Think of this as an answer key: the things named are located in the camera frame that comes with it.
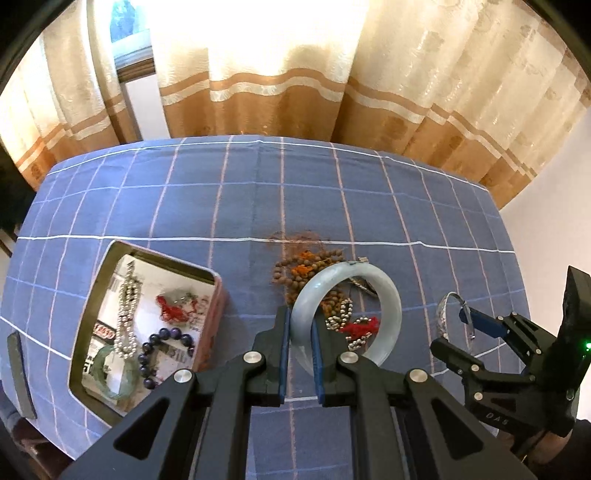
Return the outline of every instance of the beige curtain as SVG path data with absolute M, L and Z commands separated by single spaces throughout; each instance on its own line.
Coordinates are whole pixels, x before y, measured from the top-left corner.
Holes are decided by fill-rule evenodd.
M 390 151 L 481 182 L 499 207 L 591 103 L 521 0 L 168 0 L 148 15 L 171 136 Z
M 38 188 L 57 162 L 137 140 L 115 70 L 111 7 L 76 0 L 20 62 L 0 95 L 0 139 Z

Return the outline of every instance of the human hand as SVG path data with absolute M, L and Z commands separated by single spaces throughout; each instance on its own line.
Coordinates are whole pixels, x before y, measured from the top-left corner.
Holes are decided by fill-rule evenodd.
M 566 446 L 570 440 L 572 431 L 566 437 L 559 437 L 552 432 L 539 432 L 525 442 L 525 450 L 535 445 L 527 455 L 528 464 L 545 465 L 551 462 Z M 496 438 L 508 449 L 513 447 L 515 437 L 499 430 Z

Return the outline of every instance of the window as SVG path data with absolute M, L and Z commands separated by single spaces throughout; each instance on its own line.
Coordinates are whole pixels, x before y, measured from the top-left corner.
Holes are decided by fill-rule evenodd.
M 111 42 L 147 30 L 145 6 L 143 2 L 134 0 L 116 0 L 111 12 Z
M 111 43 L 120 82 L 154 70 L 146 4 L 150 0 L 115 0 L 111 9 Z

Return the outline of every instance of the blue checkered tablecloth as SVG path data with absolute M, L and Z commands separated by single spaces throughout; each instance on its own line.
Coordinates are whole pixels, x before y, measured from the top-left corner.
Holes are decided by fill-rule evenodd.
M 38 419 L 76 458 L 107 430 L 67 388 L 74 336 L 93 276 L 113 239 L 219 272 L 229 292 L 216 364 L 246 351 L 274 321 L 270 284 L 281 234 L 310 230 L 348 258 L 368 257 L 397 285 L 400 338 L 384 367 L 424 368 L 457 398 L 458 377 L 430 357 L 435 308 L 448 291 L 492 315 L 528 316 L 511 242 L 487 190 L 404 157 L 324 142 L 256 136 L 140 142 L 71 158 L 41 186 L 10 263 L 0 309 L 2 380 L 16 403 L 6 336 L 21 332 Z M 355 310 L 377 313 L 353 296 Z M 457 309 L 452 341 L 466 347 Z M 478 334 L 493 370 L 517 372 L 509 347 Z M 288 398 L 255 408 L 248 478 L 351 477 L 349 416 L 322 409 L 312 379 L 290 361 Z

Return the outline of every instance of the green jade bangle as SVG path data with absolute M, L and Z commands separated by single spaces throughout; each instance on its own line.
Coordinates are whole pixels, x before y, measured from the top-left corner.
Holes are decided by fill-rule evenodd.
M 128 398 L 135 389 L 135 384 L 138 381 L 138 371 L 136 368 L 135 359 L 129 358 L 124 360 L 123 375 L 121 377 L 121 385 L 119 393 L 113 392 L 106 384 L 106 374 L 103 371 L 105 367 L 106 358 L 115 351 L 113 345 L 105 345 L 95 355 L 95 361 L 92 365 L 92 377 L 95 379 L 100 392 L 111 400 L 123 400 Z

